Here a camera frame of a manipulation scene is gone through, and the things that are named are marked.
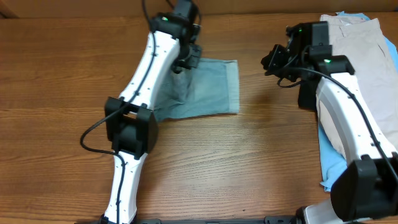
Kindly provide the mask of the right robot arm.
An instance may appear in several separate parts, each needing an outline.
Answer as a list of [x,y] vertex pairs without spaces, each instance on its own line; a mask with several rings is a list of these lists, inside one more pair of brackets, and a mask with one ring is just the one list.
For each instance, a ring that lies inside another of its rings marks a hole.
[[286,34],[289,43],[262,59],[265,74],[299,88],[299,107],[315,111],[326,135],[341,141],[347,168],[328,200],[265,221],[362,223],[397,215],[397,149],[371,115],[348,57],[333,54],[328,23],[300,23]]

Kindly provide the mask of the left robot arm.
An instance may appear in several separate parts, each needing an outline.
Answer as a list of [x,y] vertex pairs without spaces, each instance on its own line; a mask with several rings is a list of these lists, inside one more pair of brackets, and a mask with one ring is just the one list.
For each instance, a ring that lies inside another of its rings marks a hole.
[[166,75],[196,68],[201,47],[195,44],[199,9],[190,0],[178,0],[172,12],[149,19],[146,49],[136,72],[118,98],[105,103],[108,140],[114,154],[111,197],[100,223],[134,223],[141,170],[159,132],[155,99]]

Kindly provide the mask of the light blue denim shorts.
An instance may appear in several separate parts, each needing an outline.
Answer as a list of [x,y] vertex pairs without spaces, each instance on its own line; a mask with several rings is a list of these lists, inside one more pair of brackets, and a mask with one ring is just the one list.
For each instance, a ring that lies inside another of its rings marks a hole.
[[197,68],[169,72],[155,101],[155,118],[184,119],[239,113],[237,60],[201,58]]

